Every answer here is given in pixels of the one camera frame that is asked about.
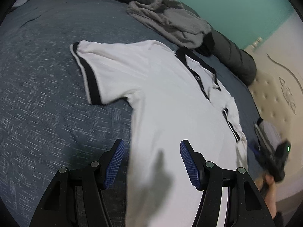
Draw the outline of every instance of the bed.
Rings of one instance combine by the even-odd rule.
[[[152,39],[177,49],[130,17],[126,6],[116,0],[30,0],[0,27],[0,197],[21,227],[29,225],[60,167],[85,166],[117,138],[125,140],[126,155],[104,196],[113,226],[124,226],[132,109],[125,100],[88,105],[69,45]],[[235,98],[248,143],[257,141],[259,113],[249,89],[215,56],[199,57]],[[250,149],[247,156],[255,179],[262,169]]]

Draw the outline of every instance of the headboard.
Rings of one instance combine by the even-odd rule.
[[[274,124],[292,146],[285,179],[277,184],[279,201],[303,190],[303,80],[286,56],[255,53],[258,42],[245,49],[257,66],[256,78],[248,88],[261,118]]]

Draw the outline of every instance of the blue-gray blanket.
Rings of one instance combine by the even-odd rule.
[[[0,197],[21,227],[29,226],[61,166],[83,167],[117,138],[127,151],[104,197],[113,225],[124,226],[131,108],[125,100],[88,105],[69,45],[153,39],[177,48],[129,16],[126,6],[114,0],[30,0],[0,27]],[[249,90],[216,57],[202,59],[234,96],[248,142],[256,141],[259,115]],[[249,149],[248,162],[254,178],[260,167]]]

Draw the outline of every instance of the shirt sleeve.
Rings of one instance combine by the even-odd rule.
[[[122,97],[131,100],[141,90],[149,69],[148,42],[100,44],[80,41],[70,46],[81,69],[87,101],[108,104]]]

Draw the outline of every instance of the wrinkled fabric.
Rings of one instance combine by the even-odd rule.
[[[185,10],[177,0],[155,0],[150,5],[132,1],[126,12],[180,47],[199,48],[211,32],[207,21]]]

